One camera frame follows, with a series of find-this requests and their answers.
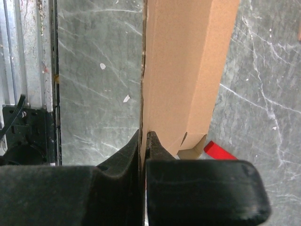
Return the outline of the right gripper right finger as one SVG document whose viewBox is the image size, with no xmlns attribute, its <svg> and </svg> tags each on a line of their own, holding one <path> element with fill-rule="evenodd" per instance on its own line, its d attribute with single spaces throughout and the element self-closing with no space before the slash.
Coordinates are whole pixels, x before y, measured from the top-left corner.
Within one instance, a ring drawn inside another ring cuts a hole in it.
<svg viewBox="0 0 301 226">
<path fill-rule="evenodd" d="M 257 226 L 272 208 L 258 170 L 242 160 L 178 160 L 151 131 L 146 141 L 151 226 Z"/>
</svg>

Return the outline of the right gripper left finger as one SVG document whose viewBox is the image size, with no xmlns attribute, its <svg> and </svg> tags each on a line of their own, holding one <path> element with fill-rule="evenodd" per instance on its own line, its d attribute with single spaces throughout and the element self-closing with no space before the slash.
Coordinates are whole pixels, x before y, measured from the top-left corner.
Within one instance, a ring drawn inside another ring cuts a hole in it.
<svg viewBox="0 0 301 226">
<path fill-rule="evenodd" d="M 142 226 L 139 133 L 97 166 L 46 166 L 31 145 L 0 158 L 3 226 Z"/>
</svg>

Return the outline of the brown cardboard box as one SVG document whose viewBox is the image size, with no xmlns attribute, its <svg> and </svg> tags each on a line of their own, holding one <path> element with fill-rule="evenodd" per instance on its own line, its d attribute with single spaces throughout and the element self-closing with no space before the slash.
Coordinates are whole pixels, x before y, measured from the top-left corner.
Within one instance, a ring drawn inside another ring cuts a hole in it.
<svg viewBox="0 0 301 226">
<path fill-rule="evenodd" d="M 143 9 L 141 160 L 146 137 L 183 159 L 202 153 L 237 0 L 147 0 Z"/>
</svg>

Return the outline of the red rectangular block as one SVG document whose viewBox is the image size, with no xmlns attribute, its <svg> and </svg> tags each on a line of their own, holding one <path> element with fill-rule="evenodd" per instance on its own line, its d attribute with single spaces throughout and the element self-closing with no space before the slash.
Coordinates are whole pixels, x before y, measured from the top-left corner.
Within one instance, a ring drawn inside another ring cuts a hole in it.
<svg viewBox="0 0 301 226">
<path fill-rule="evenodd" d="M 216 160 L 237 160 L 237 158 L 217 145 L 215 142 L 210 141 L 205 147 L 204 152 Z"/>
</svg>

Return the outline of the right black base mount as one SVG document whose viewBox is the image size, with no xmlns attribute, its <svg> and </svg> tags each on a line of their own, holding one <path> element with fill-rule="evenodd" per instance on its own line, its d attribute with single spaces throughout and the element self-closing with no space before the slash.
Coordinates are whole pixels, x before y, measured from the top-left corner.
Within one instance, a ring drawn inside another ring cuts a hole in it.
<svg viewBox="0 0 301 226">
<path fill-rule="evenodd" d="M 7 150 L 0 165 L 62 165 L 60 127 L 55 111 L 25 106 L 22 94 L 17 105 L 4 105 L 4 127 L 0 138 Z"/>
</svg>

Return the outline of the aluminium mounting rail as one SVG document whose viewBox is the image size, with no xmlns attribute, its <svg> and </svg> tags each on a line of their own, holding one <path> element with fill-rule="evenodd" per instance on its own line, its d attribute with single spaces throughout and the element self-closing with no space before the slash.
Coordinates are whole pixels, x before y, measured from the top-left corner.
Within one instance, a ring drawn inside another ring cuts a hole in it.
<svg viewBox="0 0 301 226">
<path fill-rule="evenodd" d="M 54 110 L 58 83 L 57 2 L 0 2 L 0 104 Z"/>
</svg>

